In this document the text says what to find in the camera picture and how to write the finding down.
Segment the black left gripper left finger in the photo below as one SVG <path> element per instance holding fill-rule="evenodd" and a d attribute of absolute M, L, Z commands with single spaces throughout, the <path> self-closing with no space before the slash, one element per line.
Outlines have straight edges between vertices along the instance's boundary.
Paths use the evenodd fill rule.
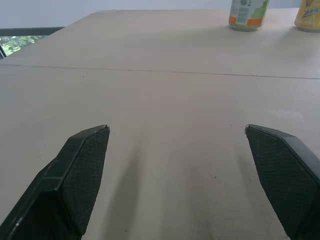
<path fill-rule="evenodd" d="M 110 136 L 99 125 L 71 136 L 0 226 L 2 240 L 80 240 L 101 186 Z"/>

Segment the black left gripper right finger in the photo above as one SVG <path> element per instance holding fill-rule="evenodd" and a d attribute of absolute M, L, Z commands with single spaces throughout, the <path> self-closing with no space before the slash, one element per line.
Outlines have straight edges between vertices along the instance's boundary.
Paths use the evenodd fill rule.
<path fill-rule="evenodd" d="M 254 124 L 245 128 L 260 184 L 286 235 L 320 238 L 320 160 L 296 136 Z"/>

